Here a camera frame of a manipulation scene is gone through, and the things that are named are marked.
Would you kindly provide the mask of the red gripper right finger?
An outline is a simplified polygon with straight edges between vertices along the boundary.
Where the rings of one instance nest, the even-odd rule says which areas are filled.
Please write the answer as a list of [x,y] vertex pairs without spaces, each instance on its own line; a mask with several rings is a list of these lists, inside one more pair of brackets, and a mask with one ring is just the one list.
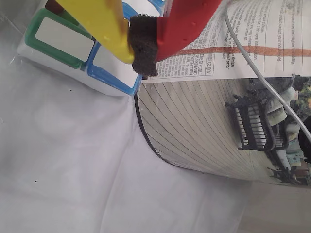
[[156,64],[177,55],[197,39],[220,4],[219,0],[168,0],[162,16],[131,17],[133,70],[142,76],[156,76]]

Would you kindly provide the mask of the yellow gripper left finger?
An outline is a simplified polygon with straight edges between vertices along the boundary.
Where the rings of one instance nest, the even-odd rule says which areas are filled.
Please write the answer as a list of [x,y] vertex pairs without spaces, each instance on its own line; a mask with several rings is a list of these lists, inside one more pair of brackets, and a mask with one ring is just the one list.
[[117,59],[132,64],[134,51],[128,41],[129,21],[121,0],[58,0],[75,20]]

